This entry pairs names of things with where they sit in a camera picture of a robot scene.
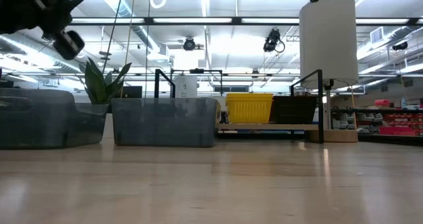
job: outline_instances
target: security camera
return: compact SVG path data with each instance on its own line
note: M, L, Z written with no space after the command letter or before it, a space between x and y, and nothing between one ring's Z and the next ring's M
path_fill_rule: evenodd
M196 43L193 38L187 38L184 43L184 50L192 51L196 49Z
M278 51L276 47L278 44L282 44L284 46L283 50ZM263 46L264 52L273 52L276 51L278 53L282 53L285 50L285 44L283 41L280 40L280 32L279 29L272 29L269 33L269 36L266 38L266 42Z

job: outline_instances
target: black basket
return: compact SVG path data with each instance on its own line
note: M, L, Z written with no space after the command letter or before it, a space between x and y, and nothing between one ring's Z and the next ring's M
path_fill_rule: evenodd
M274 96L270 122L276 124L312 124L316 96Z

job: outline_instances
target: gray plastic storage bin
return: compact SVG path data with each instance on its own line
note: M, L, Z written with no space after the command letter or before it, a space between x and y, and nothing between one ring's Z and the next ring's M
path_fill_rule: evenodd
M220 105L210 98L115 98L117 145L213 147Z
M0 149L55 149L98 143L107 105L75 104L71 93L0 89Z

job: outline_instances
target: wooden shelf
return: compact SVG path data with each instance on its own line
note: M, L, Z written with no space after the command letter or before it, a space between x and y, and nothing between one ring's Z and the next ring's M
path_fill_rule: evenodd
M220 130L318 130L313 124L218 124Z

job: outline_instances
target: green leaf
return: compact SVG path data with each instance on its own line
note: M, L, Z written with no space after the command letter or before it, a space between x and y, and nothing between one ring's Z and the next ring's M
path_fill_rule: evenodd
M85 70L85 84L96 102L93 104L104 104L107 96L104 91L104 79L94 73L92 67L87 67Z
M123 68L120 71L118 77L113 81L113 83L106 86L106 88L105 88L106 94L112 94L117 89L120 78L122 78L124 75L126 75L128 73L128 71L131 68L131 65L132 65L132 63L129 63L129 64L123 66Z
M122 78L124 75L126 75L128 73L128 71L131 69L131 65L132 65L132 63L129 63L129 64L123 66L123 68L120 71L118 77L114 80L114 82L116 82L116 84L119 83L120 78Z
M94 74L96 74L97 76L101 77L102 80L104 80L103 74L101 73L100 69L97 67L96 63L89 57L88 57L88 60L90 61L89 65L91 70L94 72Z
M88 97L90 98L91 104L98 104L97 99L94 97L94 95L92 95L86 87L84 87L84 89L85 92L87 92Z
M112 79L113 79L112 72L109 72L109 73L106 75L106 78L104 78L104 82L106 83L106 85L109 85L109 84L111 84L111 83L112 83Z
M83 65L83 64L79 64L79 70L82 72L82 73L85 73L85 66Z
M124 82L122 81L121 83L119 83L117 86L116 86L116 90L107 98L107 101L106 101L106 103L107 104L110 104L111 102L112 102L112 99L113 98L117 98L117 97L120 97L119 95L120 95L120 93L122 92L122 89L123 89L123 87L124 87Z

